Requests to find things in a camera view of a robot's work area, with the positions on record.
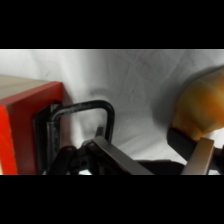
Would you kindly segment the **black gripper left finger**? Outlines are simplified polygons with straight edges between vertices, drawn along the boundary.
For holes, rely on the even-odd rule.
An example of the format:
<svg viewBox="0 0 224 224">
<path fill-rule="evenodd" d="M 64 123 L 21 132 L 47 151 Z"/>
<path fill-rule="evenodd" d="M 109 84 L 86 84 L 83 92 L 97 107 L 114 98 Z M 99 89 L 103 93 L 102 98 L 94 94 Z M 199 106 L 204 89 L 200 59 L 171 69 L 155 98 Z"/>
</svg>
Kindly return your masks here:
<svg viewBox="0 0 224 224">
<path fill-rule="evenodd" d="M 49 169 L 50 175 L 152 175 L 152 172 L 131 159 L 102 136 L 86 141 L 77 149 L 65 146 Z"/>
</svg>

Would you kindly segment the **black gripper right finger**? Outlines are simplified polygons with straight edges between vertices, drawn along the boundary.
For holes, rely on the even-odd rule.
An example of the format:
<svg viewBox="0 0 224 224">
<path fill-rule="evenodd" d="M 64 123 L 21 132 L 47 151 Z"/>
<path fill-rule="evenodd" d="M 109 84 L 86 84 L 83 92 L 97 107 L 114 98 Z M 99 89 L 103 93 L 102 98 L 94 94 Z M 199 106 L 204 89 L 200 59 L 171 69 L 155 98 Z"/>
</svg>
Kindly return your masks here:
<svg viewBox="0 0 224 224">
<path fill-rule="evenodd" d="M 182 175 L 207 175 L 210 170 L 224 175 L 224 147 L 216 148 L 213 140 L 201 138 L 196 142 L 181 131 L 169 128 L 167 143 L 186 160 Z"/>
</svg>

